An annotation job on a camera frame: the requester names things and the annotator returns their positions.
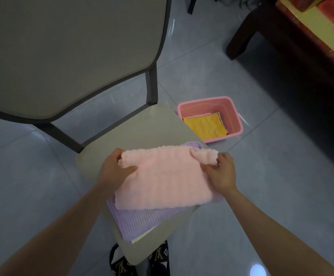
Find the chair seat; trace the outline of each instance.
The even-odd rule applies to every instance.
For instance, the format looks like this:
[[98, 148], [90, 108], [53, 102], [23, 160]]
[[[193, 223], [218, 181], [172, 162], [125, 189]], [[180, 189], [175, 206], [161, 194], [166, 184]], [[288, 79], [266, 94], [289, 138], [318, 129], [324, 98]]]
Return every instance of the chair seat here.
[[[119, 147], [124, 150], [149, 149], [163, 145], [181, 145], [188, 141], [203, 141], [172, 111], [169, 106], [150, 106], [118, 127], [87, 145], [77, 158], [80, 170], [91, 180], [96, 180], [105, 158]], [[191, 207], [165, 220], [134, 244], [124, 241], [109, 210], [104, 214], [112, 220], [118, 245], [132, 265], [139, 264], [162, 244], [173, 231], [197, 209]]]

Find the right hand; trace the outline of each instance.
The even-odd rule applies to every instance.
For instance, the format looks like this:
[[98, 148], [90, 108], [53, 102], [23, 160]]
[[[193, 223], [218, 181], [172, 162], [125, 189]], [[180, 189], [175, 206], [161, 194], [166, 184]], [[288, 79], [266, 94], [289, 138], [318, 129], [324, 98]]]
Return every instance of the right hand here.
[[216, 166], [210, 164], [200, 164], [212, 181], [216, 190], [222, 195], [230, 191], [236, 191], [236, 171], [234, 158], [228, 153], [219, 153]]

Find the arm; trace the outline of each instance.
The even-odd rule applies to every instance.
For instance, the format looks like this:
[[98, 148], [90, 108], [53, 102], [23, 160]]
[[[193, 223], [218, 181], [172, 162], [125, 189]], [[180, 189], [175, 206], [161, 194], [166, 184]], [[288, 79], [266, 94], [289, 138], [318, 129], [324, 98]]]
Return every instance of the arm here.
[[106, 200], [137, 167], [121, 168], [123, 150], [116, 149], [103, 163], [97, 183], [74, 206], [0, 266], [0, 276], [67, 275]]
[[294, 234], [267, 216], [236, 188], [233, 158], [218, 155], [219, 165], [201, 165], [224, 196], [272, 276], [334, 275], [334, 267]]

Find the forearm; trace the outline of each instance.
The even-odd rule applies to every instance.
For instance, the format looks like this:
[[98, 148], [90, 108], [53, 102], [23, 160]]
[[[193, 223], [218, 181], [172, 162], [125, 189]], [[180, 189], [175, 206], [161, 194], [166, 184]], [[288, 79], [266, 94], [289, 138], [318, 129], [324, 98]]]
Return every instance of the forearm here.
[[96, 185], [10, 257], [0, 267], [0, 276], [67, 275], [105, 205], [105, 196]]
[[272, 276], [334, 275], [334, 267], [239, 191], [224, 195]]

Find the left hand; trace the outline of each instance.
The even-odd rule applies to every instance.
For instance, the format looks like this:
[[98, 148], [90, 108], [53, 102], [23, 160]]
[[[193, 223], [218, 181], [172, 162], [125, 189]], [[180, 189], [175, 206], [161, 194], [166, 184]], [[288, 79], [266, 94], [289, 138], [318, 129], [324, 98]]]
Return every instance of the left hand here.
[[137, 166], [122, 168], [118, 165], [123, 150], [116, 148], [104, 161], [98, 175], [97, 185], [105, 188], [107, 199], [123, 184], [126, 177], [137, 170]]

